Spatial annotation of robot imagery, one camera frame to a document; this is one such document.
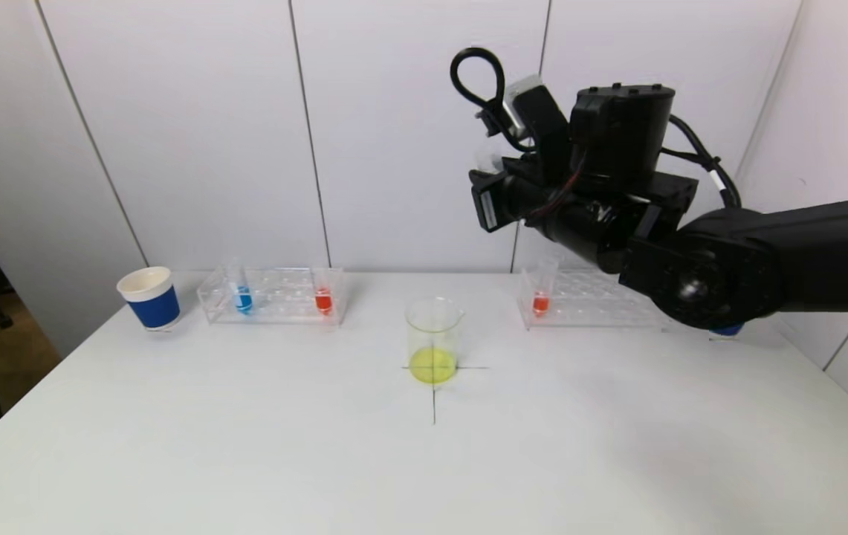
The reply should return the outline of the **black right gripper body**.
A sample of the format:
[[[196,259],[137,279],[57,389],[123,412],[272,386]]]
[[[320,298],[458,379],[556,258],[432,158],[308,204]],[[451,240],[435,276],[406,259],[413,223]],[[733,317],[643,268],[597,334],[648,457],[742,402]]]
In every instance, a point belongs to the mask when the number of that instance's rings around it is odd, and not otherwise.
[[[545,180],[540,156],[504,157],[501,172],[469,172],[471,194],[480,226],[495,233],[523,221],[552,241],[591,241],[575,194],[587,156],[569,161],[569,175],[556,185]]]

